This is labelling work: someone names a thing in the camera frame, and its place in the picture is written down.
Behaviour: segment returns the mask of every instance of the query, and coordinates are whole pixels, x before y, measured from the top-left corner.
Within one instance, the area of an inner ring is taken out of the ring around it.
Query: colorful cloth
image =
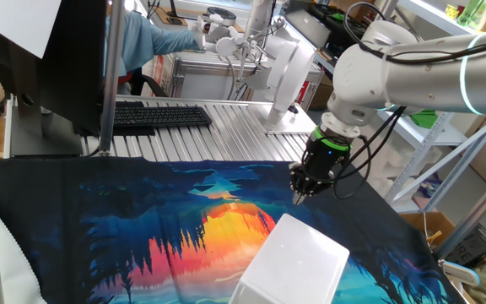
[[[368,184],[295,206],[287,162],[1,160],[0,172],[0,217],[48,303],[226,303],[284,213],[349,249],[334,303],[463,302]]]

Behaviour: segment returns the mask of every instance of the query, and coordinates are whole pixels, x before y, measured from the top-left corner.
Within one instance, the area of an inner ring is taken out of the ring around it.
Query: computer monitor
[[[81,155],[74,129],[99,134],[106,5],[62,0],[42,59],[6,41],[12,77],[3,77],[3,87],[18,101],[11,156]],[[41,107],[51,113],[41,114]]]

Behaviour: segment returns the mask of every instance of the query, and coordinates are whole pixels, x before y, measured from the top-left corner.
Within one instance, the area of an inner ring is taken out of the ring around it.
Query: monitor stand
[[[20,116],[12,106],[11,157],[62,157],[84,153],[80,136],[74,133],[73,124],[55,113],[38,113],[39,132],[30,129],[29,116]]]

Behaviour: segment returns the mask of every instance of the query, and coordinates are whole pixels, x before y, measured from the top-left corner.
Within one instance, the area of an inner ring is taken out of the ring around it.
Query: black keyboard
[[[116,107],[114,128],[207,126],[211,118],[198,106]]]

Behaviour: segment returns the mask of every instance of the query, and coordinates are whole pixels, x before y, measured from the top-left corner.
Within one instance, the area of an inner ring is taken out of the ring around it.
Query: blue fabric
[[[106,19],[106,37],[108,37],[109,28],[110,17]],[[194,33],[190,30],[162,30],[151,24],[140,13],[126,11],[119,76],[125,76],[128,72],[142,67],[155,55],[198,49]]]

